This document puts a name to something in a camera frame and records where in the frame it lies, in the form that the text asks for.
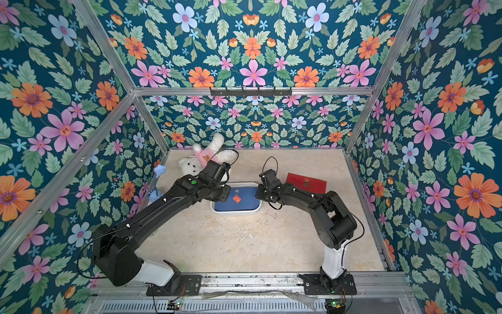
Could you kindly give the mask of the white plastic storage box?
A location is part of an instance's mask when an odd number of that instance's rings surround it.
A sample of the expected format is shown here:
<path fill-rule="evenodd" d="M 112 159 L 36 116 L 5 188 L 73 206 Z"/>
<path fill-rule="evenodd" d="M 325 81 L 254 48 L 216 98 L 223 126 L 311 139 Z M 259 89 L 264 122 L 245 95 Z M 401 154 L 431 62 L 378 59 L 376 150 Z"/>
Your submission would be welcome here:
<path fill-rule="evenodd" d="M 251 187 L 257 187 L 258 188 L 258 184 L 257 183 L 228 183 L 227 184 L 228 186 L 231 187 L 245 187 L 245 186 L 251 186 Z M 242 215 L 253 215 L 257 212 L 259 212 L 259 210 L 261 209 L 261 206 L 262 206 L 262 201 L 260 200 L 260 207 L 258 209 L 256 209 L 255 211 L 251 211 L 251 212 L 227 212 L 227 213 L 220 213 L 220 212 L 216 212 L 214 210 L 214 204 L 217 203 L 217 202 L 211 202 L 210 203 L 210 208 L 212 209 L 213 212 L 219 214 L 219 215 L 227 215 L 227 216 L 242 216 Z"/>

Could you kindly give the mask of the navy blue envelope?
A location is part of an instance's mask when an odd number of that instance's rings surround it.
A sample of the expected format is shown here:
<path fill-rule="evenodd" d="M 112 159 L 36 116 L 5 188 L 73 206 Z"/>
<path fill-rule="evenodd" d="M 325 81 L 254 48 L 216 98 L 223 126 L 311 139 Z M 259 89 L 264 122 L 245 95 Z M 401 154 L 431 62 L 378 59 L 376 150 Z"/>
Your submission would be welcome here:
<path fill-rule="evenodd" d="M 260 207 L 256 197 L 257 187 L 231 187 L 229 196 L 224 202 L 214 204 L 214 210 L 220 213 L 251 212 Z"/>

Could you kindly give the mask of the red envelope gold sticker back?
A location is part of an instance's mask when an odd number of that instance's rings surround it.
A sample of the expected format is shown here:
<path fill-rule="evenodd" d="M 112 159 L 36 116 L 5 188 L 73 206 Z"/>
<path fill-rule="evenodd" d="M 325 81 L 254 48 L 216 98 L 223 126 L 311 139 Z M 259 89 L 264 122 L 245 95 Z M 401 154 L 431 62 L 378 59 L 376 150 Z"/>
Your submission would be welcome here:
<path fill-rule="evenodd" d="M 325 194 L 327 192 L 327 182 L 313 177 L 289 173 L 286 182 L 313 194 Z"/>

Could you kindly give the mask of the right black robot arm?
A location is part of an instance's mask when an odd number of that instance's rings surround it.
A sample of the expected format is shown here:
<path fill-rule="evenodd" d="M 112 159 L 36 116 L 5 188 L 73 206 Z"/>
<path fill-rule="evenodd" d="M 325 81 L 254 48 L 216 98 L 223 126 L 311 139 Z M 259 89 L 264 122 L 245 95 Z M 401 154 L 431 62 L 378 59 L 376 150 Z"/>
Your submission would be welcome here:
<path fill-rule="evenodd" d="M 357 223 L 336 192 L 315 194 L 302 190 L 291 183 L 281 183 L 274 170 L 260 174 L 261 184 L 257 199 L 267 202 L 277 210 L 284 206 L 307 212 L 322 243 L 329 249 L 340 249 L 352 239 Z"/>

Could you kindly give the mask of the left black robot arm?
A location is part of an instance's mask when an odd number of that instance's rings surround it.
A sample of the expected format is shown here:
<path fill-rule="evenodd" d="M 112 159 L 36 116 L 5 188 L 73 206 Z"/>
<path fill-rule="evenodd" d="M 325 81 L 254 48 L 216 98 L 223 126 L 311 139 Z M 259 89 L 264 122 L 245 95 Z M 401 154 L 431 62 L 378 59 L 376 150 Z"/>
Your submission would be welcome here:
<path fill-rule="evenodd" d="M 115 287 L 146 283 L 176 293 L 181 271 L 167 260 L 162 263 L 141 258 L 136 251 L 167 221 L 204 200 L 226 201 L 231 165 L 210 161 L 198 175 L 185 175 L 156 201 L 132 218 L 114 226 L 101 225 L 94 234 L 92 262 Z"/>

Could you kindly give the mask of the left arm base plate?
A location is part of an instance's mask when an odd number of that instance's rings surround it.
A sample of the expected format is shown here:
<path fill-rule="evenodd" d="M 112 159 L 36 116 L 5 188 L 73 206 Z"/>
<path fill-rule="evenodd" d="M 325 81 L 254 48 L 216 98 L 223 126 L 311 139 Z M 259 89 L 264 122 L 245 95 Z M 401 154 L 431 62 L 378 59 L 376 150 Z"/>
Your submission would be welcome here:
<path fill-rule="evenodd" d="M 175 275 L 166 286 L 151 285 L 147 296 L 197 296 L 201 289 L 202 276 Z"/>

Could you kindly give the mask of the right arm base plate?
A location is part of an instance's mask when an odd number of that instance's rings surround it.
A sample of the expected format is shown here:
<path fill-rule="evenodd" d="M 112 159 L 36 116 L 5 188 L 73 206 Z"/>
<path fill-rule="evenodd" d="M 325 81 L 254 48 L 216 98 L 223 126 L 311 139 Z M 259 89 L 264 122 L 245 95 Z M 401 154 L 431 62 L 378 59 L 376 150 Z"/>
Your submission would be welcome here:
<path fill-rule="evenodd" d="M 321 274 L 299 274 L 303 281 L 304 293 L 313 295 L 349 295 L 358 293 L 354 278 L 349 273 L 344 273 L 337 279 L 330 279 L 327 275 Z"/>

